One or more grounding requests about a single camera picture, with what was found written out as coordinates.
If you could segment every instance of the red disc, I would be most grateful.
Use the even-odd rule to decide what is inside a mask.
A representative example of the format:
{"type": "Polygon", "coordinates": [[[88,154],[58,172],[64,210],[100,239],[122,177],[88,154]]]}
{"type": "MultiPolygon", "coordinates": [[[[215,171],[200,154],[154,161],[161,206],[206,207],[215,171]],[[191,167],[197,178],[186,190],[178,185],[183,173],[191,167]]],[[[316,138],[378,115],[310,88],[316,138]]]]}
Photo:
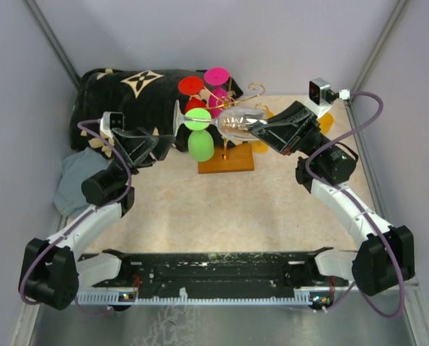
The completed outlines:
{"type": "Polygon", "coordinates": [[[200,99],[196,99],[194,97],[192,97],[189,102],[187,102],[187,105],[185,106],[185,114],[187,114],[187,112],[189,110],[192,110],[193,108],[205,108],[206,105],[203,101],[201,101],[200,99]]]}
{"type": "Polygon", "coordinates": [[[198,94],[203,88],[203,80],[199,77],[185,77],[179,82],[179,91],[187,96],[198,94]]]}

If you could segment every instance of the pink disc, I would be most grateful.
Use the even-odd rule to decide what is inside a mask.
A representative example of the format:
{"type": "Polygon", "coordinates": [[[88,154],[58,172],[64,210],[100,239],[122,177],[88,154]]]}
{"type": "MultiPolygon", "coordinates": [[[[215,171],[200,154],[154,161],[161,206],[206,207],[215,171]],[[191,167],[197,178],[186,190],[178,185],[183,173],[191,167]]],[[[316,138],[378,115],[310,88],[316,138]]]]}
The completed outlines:
{"type": "Polygon", "coordinates": [[[223,67],[213,67],[205,72],[205,81],[210,85],[221,85],[229,80],[230,73],[223,67]]]}

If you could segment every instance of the black pillow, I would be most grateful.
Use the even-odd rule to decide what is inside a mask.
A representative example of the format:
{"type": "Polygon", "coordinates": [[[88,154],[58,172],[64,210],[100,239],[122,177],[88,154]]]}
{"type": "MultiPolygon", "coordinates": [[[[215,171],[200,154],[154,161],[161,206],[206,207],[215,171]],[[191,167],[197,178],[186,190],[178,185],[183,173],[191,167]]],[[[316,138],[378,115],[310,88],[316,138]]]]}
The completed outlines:
{"type": "MultiPolygon", "coordinates": [[[[125,116],[125,130],[143,128],[153,133],[157,129],[160,135],[172,134],[176,99],[179,100],[182,111],[189,100],[188,96],[179,92],[177,85],[188,76],[203,78],[204,72],[205,70],[119,71],[109,68],[87,72],[81,78],[70,121],[71,148],[80,151],[91,146],[110,157],[110,151],[106,151],[100,144],[96,145],[89,135],[81,133],[77,127],[80,121],[100,119],[103,112],[122,112],[125,116]]],[[[222,87],[227,90],[228,84],[227,82],[222,87]]],[[[230,96],[237,98],[242,95],[243,91],[232,79],[230,96]]],[[[89,127],[99,132],[98,124],[89,127]]],[[[213,136],[215,145],[222,147],[224,141],[216,127],[210,125],[207,130],[213,136]]],[[[174,143],[178,150],[187,150],[189,135],[190,130],[181,126],[174,143]]]]}

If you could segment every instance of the gray floor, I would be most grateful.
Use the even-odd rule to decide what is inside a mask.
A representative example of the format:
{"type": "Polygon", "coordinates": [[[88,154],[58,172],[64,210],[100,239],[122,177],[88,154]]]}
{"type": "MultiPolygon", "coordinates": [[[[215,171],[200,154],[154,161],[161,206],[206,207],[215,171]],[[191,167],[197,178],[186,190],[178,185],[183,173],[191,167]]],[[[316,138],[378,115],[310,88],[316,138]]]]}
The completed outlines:
{"type": "MultiPolygon", "coordinates": [[[[385,311],[398,295],[376,297],[385,311]]],[[[86,306],[90,311],[104,308],[86,306]]],[[[290,311],[280,306],[134,306],[105,318],[75,306],[43,307],[30,346],[170,345],[415,345],[404,316],[383,319],[358,292],[328,314],[290,311]]]]}

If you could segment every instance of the gray cloth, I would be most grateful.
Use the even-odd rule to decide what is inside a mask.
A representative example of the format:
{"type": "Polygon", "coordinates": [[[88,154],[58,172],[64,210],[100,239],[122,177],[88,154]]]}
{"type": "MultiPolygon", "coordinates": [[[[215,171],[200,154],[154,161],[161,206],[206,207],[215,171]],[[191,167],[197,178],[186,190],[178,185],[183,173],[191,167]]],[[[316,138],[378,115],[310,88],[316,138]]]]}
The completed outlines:
{"type": "Polygon", "coordinates": [[[59,213],[75,218],[85,211],[88,203],[81,192],[81,184],[107,167],[107,160],[91,148],[86,148],[64,159],[61,183],[54,196],[54,205],[59,213]]]}

